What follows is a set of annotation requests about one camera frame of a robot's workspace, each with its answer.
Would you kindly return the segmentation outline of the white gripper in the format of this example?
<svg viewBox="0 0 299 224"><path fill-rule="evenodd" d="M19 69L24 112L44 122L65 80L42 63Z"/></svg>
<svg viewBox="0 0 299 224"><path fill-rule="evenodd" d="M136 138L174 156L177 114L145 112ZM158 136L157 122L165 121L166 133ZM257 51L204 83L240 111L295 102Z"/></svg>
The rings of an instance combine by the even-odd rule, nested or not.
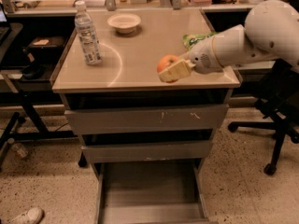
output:
<svg viewBox="0 0 299 224"><path fill-rule="evenodd" d="M192 70L199 74L218 73L222 71L222 66L214 54L212 37L199 41L192 46L189 54L184 53L178 57L180 60L177 60L158 73L158 77L162 82L173 83L182 78L189 77Z"/></svg>

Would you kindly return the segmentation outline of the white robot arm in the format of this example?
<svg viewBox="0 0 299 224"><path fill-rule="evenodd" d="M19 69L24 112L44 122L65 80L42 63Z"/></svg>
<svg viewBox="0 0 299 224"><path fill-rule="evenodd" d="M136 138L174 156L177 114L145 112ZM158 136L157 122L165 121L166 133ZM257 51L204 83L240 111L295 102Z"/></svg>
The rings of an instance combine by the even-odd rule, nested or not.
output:
<svg viewBox="0 0 299 224"><path fill-rule="evenodd" d="M162 82L172 83L193 72L210 74L239 63L281 59L299 69L299 13L279 0L255 6L244 24L205 38L184 54L157 68Z"/></svg>

